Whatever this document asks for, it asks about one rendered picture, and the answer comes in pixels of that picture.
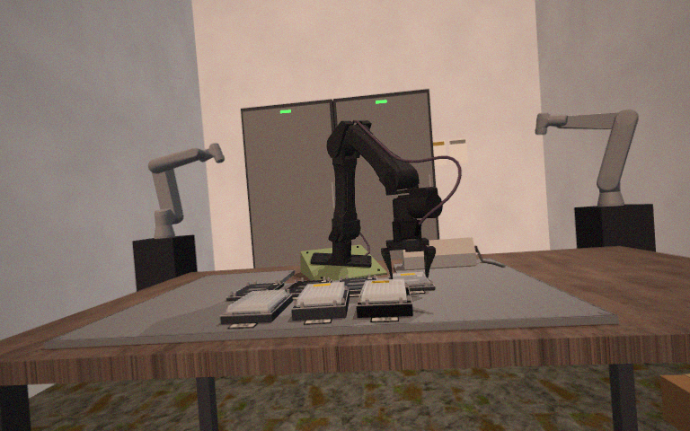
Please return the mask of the white control panel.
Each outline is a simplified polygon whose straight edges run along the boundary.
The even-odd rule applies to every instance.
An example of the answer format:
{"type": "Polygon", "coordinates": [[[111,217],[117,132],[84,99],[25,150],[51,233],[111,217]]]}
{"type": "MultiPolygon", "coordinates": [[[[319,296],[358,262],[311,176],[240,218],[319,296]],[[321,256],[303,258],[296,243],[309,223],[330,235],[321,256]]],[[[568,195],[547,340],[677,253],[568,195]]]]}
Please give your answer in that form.
{"type": "MultiPolygon", "coordinates": [[[[477,265],[476,252],[481,262],[483,260],[477,246],[474,246],[473,237],[429,240],[429,246],[436,248],[435,257],[431,263],[431,268],[459,267],[477,265]]],[[[401,250],[402,266],[404,269],[425,268],[424,251],[406,252],[401,250]],[[403,257],[404,254],[404,257],[403,257]]]]}

